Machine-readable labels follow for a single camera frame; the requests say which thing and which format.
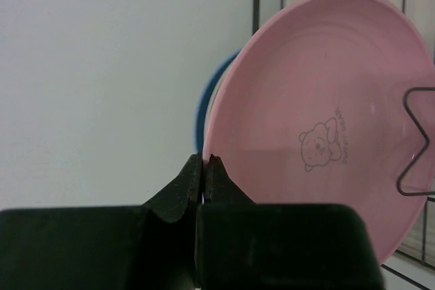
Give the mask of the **pink plastic plate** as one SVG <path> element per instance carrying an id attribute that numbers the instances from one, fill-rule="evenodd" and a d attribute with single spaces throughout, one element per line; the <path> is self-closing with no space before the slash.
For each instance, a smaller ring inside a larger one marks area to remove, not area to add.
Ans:
<path id="1" fill-rule="evenodd" d="M 423 37 L 389 1 L 297 0 L 231 64 L 203 157 L 220 157 L 255 202 L 352 207 L 384 262 L 434 180 L 434 148 L 421 153 L 402 104 L 433 85 Z"/>

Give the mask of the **blue plastic plate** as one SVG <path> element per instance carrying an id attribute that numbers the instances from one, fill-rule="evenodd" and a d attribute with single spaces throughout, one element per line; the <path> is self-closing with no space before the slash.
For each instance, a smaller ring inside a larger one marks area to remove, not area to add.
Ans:
<path id="1" fill-rule="evenodd" d="M 225 59 L 217 69 L 211 74 L 208 82 L 205 84 L 201 95 L 199 96 L 198 103 L 196 106 L 195 117 L 194 117 L 194 127 L 193 127 L 193 141 L 194 149 L 196 152 L 201 152 L 203 150 L 204 139 L 205 139 L 205 120 L 207 116 L 207 109 L 218 82 L 221 77 L 237 57 L 241 49 L 231 54 L 227 59 Z"/>

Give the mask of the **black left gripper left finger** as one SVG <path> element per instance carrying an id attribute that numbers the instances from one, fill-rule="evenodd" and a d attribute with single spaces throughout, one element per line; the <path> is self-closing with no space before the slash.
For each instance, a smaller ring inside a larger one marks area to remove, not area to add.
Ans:
<path id="1" fill-rule="evenodd" d="M 202 160 L 141 205 L 1 212 L 2 289 L 194 289 Z"/>

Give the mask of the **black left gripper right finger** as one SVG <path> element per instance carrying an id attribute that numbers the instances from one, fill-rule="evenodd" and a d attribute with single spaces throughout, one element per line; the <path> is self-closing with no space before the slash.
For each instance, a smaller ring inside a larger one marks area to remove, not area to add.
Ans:
<path id="1" fill-rule="evenodd" d="M 256 204 L 211 156 L 196 222 L 202 289 L 381 289 L 364 222 L 341 204 Z"/>

